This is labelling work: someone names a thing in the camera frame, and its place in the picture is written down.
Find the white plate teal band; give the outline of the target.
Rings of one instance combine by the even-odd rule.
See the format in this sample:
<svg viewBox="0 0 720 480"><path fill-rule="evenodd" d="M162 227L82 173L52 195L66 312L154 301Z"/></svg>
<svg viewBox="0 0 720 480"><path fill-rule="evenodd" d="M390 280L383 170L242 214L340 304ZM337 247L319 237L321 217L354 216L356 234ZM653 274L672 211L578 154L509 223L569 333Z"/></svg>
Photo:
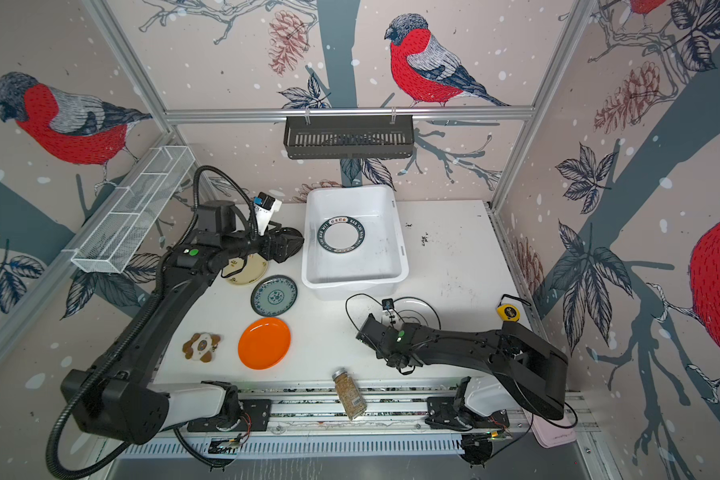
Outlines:
<svg viewBox="0 0 720 480"><path fill-rule="evenodd" d="M349 253L359 248L366 232L362 223L350 216L335 216L325 220L317 230L318 244L335 254Z"/></svg>

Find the white plate green rim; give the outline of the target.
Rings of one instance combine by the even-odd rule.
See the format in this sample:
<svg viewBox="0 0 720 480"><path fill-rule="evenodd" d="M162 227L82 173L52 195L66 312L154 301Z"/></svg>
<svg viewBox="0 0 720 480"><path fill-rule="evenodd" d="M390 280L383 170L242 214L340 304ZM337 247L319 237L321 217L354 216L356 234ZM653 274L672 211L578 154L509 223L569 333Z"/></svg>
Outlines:
<svg viewBox="0 0 720 480"><path fill-rule="evenodd" d="M402 296L393 299L393 313L403 322L442 329L442 320L437 310L427 301L414 297Z"/></svg>

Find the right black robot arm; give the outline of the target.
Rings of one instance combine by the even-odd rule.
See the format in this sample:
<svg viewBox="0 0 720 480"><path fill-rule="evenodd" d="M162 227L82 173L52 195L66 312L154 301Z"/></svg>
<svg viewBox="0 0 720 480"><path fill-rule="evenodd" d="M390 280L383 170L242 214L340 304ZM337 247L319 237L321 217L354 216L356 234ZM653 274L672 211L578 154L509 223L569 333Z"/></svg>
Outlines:
<svg viewBox="0 0 720 480"><path fill-rule="evenodd" d="M385 326L369 315L356 339L401 374L448 365L494 376L520 407L545 420L564 418L568 357L517 322L483 332L436 330L405 323Z"/></svg>

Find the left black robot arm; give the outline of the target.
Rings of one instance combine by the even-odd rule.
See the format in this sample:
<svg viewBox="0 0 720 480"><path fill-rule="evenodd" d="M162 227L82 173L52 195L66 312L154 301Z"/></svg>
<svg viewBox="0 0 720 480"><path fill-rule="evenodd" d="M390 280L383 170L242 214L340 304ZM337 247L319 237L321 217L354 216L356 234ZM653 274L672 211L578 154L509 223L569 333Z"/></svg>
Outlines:
<svg viewBox="0 0 720 480"><path fill-rule="evenodd" d="M255 198L244 194L242 200L237 207L231 201L195 199L189 226L158 262L155 287L146 304L89 369L72 370L64 378L61 391L66 405L45 450L47 469L55 478L88 477L130 446L146 444L166 429L232 414L235 388L227 382L203 381L168 391L156 391L150 383L184 317L230 260L258 254L283 263L303 246L298 230L271 220L282 205L280 200L264 192ZM118 446L91 466L65 467L59 446L69 419L81 431L114 439Z"/></svg>

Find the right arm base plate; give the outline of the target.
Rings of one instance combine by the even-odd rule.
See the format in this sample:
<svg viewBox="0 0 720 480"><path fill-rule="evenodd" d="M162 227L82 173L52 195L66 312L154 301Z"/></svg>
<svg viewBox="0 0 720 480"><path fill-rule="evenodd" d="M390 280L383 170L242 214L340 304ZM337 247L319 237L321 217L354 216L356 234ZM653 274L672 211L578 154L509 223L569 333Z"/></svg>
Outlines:
<svg viewBox="0 0 720 480"><path fill-rule="evenodd" d="M428 397L427 415L424 422L432 429L468 432L474 429L499 429L509 427L508 418L502 411L481 416L469 410L455 397Z"/></svg>

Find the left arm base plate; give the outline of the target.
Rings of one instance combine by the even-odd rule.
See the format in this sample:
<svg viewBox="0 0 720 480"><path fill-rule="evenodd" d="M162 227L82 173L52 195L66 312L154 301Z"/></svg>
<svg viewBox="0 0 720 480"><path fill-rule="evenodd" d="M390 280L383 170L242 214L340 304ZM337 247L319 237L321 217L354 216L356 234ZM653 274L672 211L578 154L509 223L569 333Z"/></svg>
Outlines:
<svg viewBox="0 0 720 480"><path fill-rule="evenodd" d="M192 433L248 433L267 430L272 409L268 399L243 399L236 406L224 407L222 412L209 418L189 422Z"/></svg>

